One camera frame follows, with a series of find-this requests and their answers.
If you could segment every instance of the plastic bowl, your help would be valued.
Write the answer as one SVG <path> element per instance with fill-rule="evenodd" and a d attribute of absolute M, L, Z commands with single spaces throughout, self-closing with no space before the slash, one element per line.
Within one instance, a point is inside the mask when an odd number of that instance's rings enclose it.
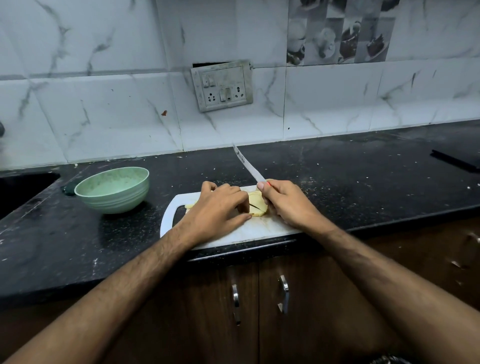
<path fill-rule="evenodd" d="M 121 214 L 138 206 L 147 195 L 149 172 L 141 167 L 106 170 L 81 181 L 75 194 L 103 214 Z"/>

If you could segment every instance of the person's left hand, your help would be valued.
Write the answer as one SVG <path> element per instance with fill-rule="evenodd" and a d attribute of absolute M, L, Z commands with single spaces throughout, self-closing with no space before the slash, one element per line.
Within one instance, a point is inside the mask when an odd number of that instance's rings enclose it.
<path fill-rule="evenodd" d="M 235 208 L 240 215 L 229 218 Z M 241 191 L 240 187 L 228 183 L 217 187 L 215 183 L 205 181 L 200 198 L 174 229 L 195 246 L 234 231 L 252 217 L 249 210 L 248 193 Z"/>

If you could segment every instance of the forearm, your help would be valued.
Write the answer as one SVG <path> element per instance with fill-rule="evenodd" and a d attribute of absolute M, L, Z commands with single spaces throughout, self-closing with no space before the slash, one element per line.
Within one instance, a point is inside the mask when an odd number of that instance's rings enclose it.
<path fill-rule="evenodd" d="M 93 288 L 6 363 L 94 363 L 171 266 L 191 247 L 188 238 L 172 229 Z"/>
<path fill-rule="evenodd" d="M 317 220 L 307 232 L 425 360 L 480 363 L 478 311 L 333 224 Z"/>

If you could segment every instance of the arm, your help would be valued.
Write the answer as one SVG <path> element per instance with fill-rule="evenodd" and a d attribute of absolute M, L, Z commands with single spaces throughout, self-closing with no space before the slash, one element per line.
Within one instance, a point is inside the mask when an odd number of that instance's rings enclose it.
<path fill-rule="evenodd" d="M 204 182 L 198 202 L 162 239 L 131 260 L 12 355 L 6 364 L 87 364 L 97 361 L 111 339 L 166 272 L 189 249 L 225 235 L 251 216 L 239 187 Z"/>
<path fill-rule="evenodd" d="M 480 363 L 480 312 L 342 231 L 290 181 L 258 188 L 276 212 L 320 242 L 428 363 Z"/>

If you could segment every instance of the hand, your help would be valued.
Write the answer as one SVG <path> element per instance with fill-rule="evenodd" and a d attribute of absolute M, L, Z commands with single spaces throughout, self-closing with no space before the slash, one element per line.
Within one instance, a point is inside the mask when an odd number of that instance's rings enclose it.
<path fill-rule="evenodd" d="M 235 208 L 240 215 L 229 218 Z M 248 193 L 241 191 L 240 187 L 227 183 L 217 187 L 215 183 L 205 181 L 200 198 L 174 229 L 195 246 L 234 231 L 252 217 L 249 210 Z"/>
<path fill-rule="evenodd" d="M 257 187 L 262 196 L 273 204 L 276 213 L 294 228 L 306 231 L 312 225 L 331 229 L 335 225 L 324 217 L 305 196 L 300 187 L 291 181 L 268 180 L 267 183 L 258 182 Z"/>

